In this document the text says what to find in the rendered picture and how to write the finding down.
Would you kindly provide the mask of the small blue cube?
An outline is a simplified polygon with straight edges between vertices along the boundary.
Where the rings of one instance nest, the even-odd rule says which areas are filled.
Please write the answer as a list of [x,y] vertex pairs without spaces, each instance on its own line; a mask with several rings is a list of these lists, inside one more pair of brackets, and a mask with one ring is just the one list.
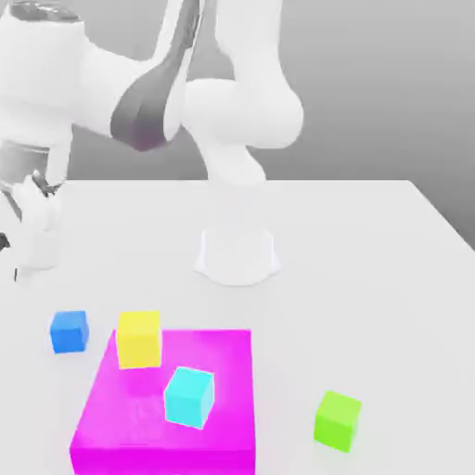
[[89,339],[86,312],[56,312],[50,326],[50,336],[55,353],[83,352]]

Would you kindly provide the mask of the small cyan cube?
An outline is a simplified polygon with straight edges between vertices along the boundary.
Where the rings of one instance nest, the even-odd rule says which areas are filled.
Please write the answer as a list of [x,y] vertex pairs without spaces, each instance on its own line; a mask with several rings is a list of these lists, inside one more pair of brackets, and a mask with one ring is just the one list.
[[215,400],[214,374],[179,366],[163,392],[167,422],[202,430]]

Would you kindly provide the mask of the large magenta box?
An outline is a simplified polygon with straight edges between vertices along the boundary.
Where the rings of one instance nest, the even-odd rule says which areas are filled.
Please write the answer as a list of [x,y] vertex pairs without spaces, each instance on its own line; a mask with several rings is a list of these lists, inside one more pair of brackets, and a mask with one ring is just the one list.
[[[111,335],[70,445],[76,475],[254,475],[251,333],[166,329],[159,367],[121,370]],[[178,367],[214,375],[203,429],[164,417],[163,392]]]

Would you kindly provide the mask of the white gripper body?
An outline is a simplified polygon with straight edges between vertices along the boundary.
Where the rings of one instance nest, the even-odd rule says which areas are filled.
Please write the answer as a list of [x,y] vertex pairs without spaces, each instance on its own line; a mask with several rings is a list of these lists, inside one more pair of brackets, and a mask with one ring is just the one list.
[[33,276],[58,264],[60,184],[43,176],[27,176],[10,184],[0,179],[0,253],[14,276]]

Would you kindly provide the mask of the small green cube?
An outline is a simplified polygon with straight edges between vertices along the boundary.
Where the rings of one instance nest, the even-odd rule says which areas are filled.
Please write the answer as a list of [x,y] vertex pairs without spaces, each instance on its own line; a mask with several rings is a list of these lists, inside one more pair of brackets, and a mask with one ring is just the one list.
[[326,391],[315,413],[314,440],[349,453],[358,428],[362,402]]

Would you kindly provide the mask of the small yellow cube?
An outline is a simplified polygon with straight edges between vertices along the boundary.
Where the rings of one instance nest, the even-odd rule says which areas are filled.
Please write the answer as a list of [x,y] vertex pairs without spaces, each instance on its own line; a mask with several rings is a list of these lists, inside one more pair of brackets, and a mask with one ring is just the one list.
[[116,348],[120,369],[161,366],[160,313],[157,310],[120,313]]

